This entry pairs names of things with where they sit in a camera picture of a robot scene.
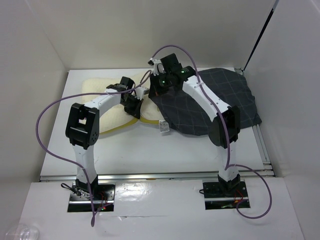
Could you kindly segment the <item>dark grey plaid pillowcase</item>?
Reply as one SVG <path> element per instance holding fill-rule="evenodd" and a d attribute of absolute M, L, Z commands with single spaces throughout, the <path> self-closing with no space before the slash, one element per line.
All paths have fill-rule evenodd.
<path fill-rule="evenodd" d="M 240 110 L 240 128 L 245 129 L 262 123 L 246 78 L 225 68 L 201 70 L 202 81 L 225 103 Z M 173 88 L 151 100 L 159 108 L 169 127 L 182 134 L 203 136 L 209 132 L 212 121 L 206 112 L 183 91 Z"/>

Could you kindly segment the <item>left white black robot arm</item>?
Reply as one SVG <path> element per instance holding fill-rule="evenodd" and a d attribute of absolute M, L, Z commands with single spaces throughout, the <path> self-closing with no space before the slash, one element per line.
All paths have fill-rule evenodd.
<path fill-rule="evenodd" d="M 111 84 L 105 91 L 84 104 L 74 103 L 69 112 L 65 135 L 71 143 L 77 167 L 76 187 L 88 200 L 99 193 L 98 174 L 95 169 L 94 144 L 98 141 L 100 118 L 116 105 L 122 105 L 124 111 L 139 119 L 143 96 L 148 89 L 134 87 L 135 82 L 123 76 L 119 83 Z"/>

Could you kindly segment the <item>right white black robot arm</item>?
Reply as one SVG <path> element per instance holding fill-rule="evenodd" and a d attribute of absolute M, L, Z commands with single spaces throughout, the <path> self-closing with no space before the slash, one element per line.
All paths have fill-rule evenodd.
<path fill-rule="evenodd" d="M 152 57 L 148 64 L 153 67 L 150 75 L 150 97 L 163 95 L 169 89 L 183 91 L 210 118 L 208 137 L 219 152 L 218 190 L 223 196 L 230 196 L 241 181 L 235 165 L 240 133 L 239 108 L 221 100 L 203 82 L 198 71 L 191 66 L 183 67 L 174 53 L 160 60 Z"/>

